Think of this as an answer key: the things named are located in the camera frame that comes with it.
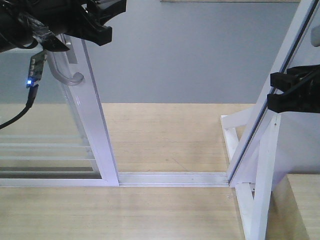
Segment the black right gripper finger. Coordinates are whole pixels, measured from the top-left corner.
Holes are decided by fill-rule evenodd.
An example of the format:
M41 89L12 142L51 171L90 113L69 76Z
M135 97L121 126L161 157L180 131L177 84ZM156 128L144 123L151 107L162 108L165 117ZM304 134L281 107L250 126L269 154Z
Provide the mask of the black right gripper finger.
M276 113L319 113L320 98L302 95L268 94L267 107Z
M290 92L291 89L298 84L300 79L295 75L274 72L270 74L270 86L282 91Z

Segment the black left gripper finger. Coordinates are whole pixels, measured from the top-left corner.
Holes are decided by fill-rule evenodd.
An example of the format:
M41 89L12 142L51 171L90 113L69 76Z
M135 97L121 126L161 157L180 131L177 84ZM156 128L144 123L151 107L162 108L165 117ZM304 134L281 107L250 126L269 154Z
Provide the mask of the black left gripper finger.
M126 8L126 0L94 0L92 13L100 24L105 24L115 16L124 13Z
M104 26L91 13L84 11L80 20L80 38L93 42L99 46L106 45L112 41L113 29Z

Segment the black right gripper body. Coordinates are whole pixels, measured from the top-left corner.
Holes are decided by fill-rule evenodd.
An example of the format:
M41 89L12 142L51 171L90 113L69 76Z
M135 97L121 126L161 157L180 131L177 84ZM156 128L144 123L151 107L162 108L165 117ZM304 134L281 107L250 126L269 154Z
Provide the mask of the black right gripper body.
M286 73L297 80L286 92L290 95L309 97L313 95L316 87L320 84L320 65L301 65L288 68Z

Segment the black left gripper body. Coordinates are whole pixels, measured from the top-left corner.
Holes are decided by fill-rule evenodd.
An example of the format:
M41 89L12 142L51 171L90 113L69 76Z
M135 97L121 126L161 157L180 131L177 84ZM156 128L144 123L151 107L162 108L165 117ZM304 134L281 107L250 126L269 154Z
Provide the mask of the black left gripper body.
M55 34L80 37L80 20L84 11L91 13L94 0L33 0L32 15Z

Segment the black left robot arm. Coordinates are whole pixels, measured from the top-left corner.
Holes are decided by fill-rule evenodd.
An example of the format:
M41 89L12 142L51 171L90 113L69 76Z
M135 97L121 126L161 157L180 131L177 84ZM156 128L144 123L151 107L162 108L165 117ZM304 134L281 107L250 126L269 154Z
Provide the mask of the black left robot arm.
M41 45L50 52L66 52L60 34L103 46L113 35L105 24L126 8L125 0L2 0L0 51Z

